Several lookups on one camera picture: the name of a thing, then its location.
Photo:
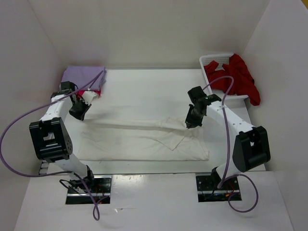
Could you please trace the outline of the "pink t shirt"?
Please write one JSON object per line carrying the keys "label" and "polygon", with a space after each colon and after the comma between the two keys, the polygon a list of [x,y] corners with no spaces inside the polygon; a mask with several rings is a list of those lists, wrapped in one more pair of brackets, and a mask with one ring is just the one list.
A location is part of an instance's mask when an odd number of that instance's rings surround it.
{"label": "pink t shirt", "polygon": [[94,98],[99,98],[100,95],[101,95],[101,91],[91,91],[91,90],[80,90],[77,92],[77,95],[79,97],[85,97],[85,96],[91,96],[91,97],[94,97]]}

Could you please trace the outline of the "lavender t shirt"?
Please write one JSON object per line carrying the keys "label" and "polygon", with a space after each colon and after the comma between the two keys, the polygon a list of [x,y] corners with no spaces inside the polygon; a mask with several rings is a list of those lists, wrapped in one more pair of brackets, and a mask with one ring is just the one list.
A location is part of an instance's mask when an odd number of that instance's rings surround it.
{"label": "lavender t shirt", "polygon": [[[79,90],[90,89],[91,91],[100,91],[101,87],[105,83],[106,72],[105,66],[69,65],[63,73],[61,82],[70,81],[75,83]],[[101,75],[94,83],[91,83],[86,87],[82,87],[89,81],[93,80],[98,74]]]}

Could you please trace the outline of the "cream white t shirt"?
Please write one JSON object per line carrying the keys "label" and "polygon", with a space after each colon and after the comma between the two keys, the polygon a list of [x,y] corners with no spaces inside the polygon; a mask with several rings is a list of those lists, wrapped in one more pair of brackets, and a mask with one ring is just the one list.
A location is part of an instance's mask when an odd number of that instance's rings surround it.
{"label": "cream white t shirt", "polygon": [[87,161],[208,161],[204,129],[188,129],[184,120],[90,120],[81,132],[77,157]]}

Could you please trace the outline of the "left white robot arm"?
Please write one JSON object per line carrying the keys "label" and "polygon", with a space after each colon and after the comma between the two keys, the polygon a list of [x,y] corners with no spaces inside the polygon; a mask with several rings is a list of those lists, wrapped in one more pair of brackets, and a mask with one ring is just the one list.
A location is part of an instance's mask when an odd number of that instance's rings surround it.
{"label": "left white robot arm", "polygon": [[73,154],[73,143],[64,121],[67,115],[83,121],[94,95],[88,92],[80,96],[76,90],[76,84],[62,82],[60,90],[51,95],[51,105],[44,116],[30,123],[29,131],[37,158],[68,171],[71,187],[88,193],[95,189],[96,180],[90,167]]}

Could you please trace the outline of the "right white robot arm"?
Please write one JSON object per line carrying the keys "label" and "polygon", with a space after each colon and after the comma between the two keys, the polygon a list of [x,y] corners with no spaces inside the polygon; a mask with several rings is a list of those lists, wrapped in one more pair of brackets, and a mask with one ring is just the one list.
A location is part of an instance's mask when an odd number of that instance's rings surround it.
{"label": "right white robot arm", "polygon": [[227,159],[225,164],[212,170],[211,184],[214,188],[222,189],[231,177],[270,160],[268,134],[264,127],[245,122],[220,97],[206,95],[200,86],[189,90],[188,96],[192,102],[185,120],[188,129],[201,127],[206,116],[226,129]]}

